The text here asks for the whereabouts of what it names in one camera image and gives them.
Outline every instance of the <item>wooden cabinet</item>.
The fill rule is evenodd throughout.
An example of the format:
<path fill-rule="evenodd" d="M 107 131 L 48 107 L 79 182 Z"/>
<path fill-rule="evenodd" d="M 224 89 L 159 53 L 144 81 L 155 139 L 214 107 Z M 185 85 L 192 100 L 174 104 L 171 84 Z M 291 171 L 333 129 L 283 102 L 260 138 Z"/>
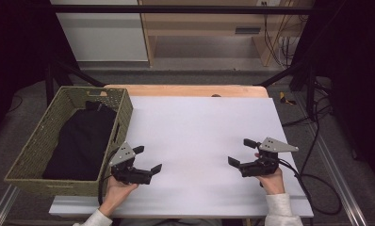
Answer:
<path fill-rule="evenodd" d="M 308 0 L 281 0 L 280 6 L 311 6 Z M 140 5 L 156 6 L 247 6 L 255 7 L 257 0 L 139 0 Z M 271 53 L 265 43 L 265 21 L 273 48 L 283 32 L 300 35 L 302 24 L 299 16 L 246 15 L 246 14 L 141 14 L 149 62 L 155 55 L 158 36 L 252 36 L 264 66 L 268 66 Z"/>

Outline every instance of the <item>person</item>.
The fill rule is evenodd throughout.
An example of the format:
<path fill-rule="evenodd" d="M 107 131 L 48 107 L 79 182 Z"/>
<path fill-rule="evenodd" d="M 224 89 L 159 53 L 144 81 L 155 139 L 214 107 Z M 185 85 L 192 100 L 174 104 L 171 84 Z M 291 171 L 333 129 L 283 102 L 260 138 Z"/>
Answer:
<path fill-rule="evenodd" d="M 257 176 L 256 177 L 262 184 L 263 188 L 267 193 L 267 203 L 269 207 L 269 213 L 265 219 L 266 226 L 302 226 L 302 220 L 299 216 L 292 214 L 290 206 L 290 197 L 285 193 L 285 186 L 283 180 L 283 174 L 281 169 L 277 169 L 271 175 Z M 138 188 L 138 185 L 125 185 L 121 182 L 117 182 L 114 177 L 110 177 L 107 184 L 107 193 L 103 204 L 88 218 L 83 224 L 75 223 L 73 226 L 108 226 L 111 225 L 112 220 L 110 219 L 111 214 L 114 210 L 121 205 L 128 195 Z M 196 219 L 199 221 L 188 220 L 186 222 L 166 221 L 164 225 L 219 225 L 221 221 L 219 219 Z M 147 223 L 136 223 L 133 224 L 133 219 L 128 220 L 130 225 L 148 225 Z"/>

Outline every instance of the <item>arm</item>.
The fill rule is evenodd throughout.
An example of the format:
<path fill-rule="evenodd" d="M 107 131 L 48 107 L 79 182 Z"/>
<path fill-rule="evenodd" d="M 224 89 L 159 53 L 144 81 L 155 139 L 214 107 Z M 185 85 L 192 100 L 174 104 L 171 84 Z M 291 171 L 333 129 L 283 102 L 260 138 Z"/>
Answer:
<path fill-rule="evenodd" d="M 138 188 L 138 185 L 125 185 L 118 182 L 113 176 L 108 179 L 105 201 L 83 224 L 75 223 L 73 226 L 109 226 L 112 220 L 109 218 L 114 210 L 120 206 L 128 195 Z"/>
<path fill-rule="evenodd" d="M 285 193 L 281 169 L 278 168 L 271 175 L 258 176 L 257 179 L 267 192 L 269 213 L 265 219 L 265 225 L 302 226 L 300 217 L 291 212 L 290 196 Z"/>

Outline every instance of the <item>person's left hand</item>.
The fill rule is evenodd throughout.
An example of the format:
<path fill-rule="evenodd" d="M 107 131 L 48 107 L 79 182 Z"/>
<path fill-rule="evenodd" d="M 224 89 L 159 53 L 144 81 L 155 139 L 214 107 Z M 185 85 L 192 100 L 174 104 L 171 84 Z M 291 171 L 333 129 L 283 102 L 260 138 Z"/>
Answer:
<path fill-rule="evenodd" d="M 137 184 L 126 185 L 122 182 L 118 182 L 113 176 L 109 177 L 105 201 L 99 207 L 99 211 L 106 217 L 110 217 L 114 210 L 121 205 L 138 186 Z"/>

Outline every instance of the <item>gray floor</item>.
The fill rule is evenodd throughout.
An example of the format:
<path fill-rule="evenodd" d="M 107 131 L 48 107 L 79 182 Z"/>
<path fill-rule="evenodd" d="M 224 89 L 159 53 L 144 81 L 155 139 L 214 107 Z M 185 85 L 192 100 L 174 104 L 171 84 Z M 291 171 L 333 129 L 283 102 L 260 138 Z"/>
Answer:
<path fill-rule="evenodd" d="M 113 84 L 252 85 L 264 81 L 281 70 L 277 65 L 269 68 L 261 67 L 254 49 L 250 49 L 253 44 L 247 39 L 212 40 L 208 45 L 206 43 L 210 41 L 209 38 L 195 39 L 190 43 L 193 46 L 189 46 L 186 44 L 188 42 L 182 42 L 180 39 L 162 40 L 157 46 L 157 64 L 153 68 L 122 68 L 122 70 L 105 72 L 90 69 L 87 70 L 87 73 L 103 82 Z M 246 48 L 233 48 L 240 50 L 234 53 L 232 49 L 225 50 L 225 46 L 234 46 L 234 44 L 246 46 Z M 289 78 L 286 78 L 268 88 L 269 96 L 274 99 L 281 123 L 294 121 L 303 116 L 298 105 L 282 104 L 279 101 L 280 91 L 285 93 L 287 100 L 296 100 L 297 97 L 303 96 L 301 92 L 292 93 L 289 91 L 288 80 Z M 79 85 L 86 85 L 75 77 L 73 77 L 73 81 Z M 17 95 L 23 98 L 22 104 L 16 110 L 8 113 L 2 123 L 0 129 L 0 200 L 8 187 L 3 182 L 3 178 L 45 110 L 44 93 L 42 82 L 21 89 Z M 14 105 L 19 102 L 20 99 L 15 97 Z M 351 146 L 333 115 L 327 114 L 322 118 L 320 132 L 362 210 L 367 224 L 375 225 L 375 176 L 369 165 L 351 158 Z M 310 127 L 308 125 L 285 127 L 285 135 L 289 143 L 301 148 L 299 153 L 293 155 L 300 168 L 313 139 Z M 306 172 L 331 182 L 320 157 L 319 146 L 316 146 L 309 158 Z M 337 207 L 336 199 L 330 188 L 310 178 L 304 179 L 304 183 L 312 194 L 315 206 L 328 211 L 333 211 Z M 83 220 L 50 216 L 48 210 L 52 200 L 53 197 L 43 197 L 21 191 L 8 213 L 6 225 L 22 225 L 22 223 L 24 225 L 72 225 L 74 220 Z M 336 216 L 327 216 L 316 211 L 314 221 L 316 225 L 351 225 L 344 209 Z M 307 224 L 309 221 L 304 219 L 303 222 Z"/>

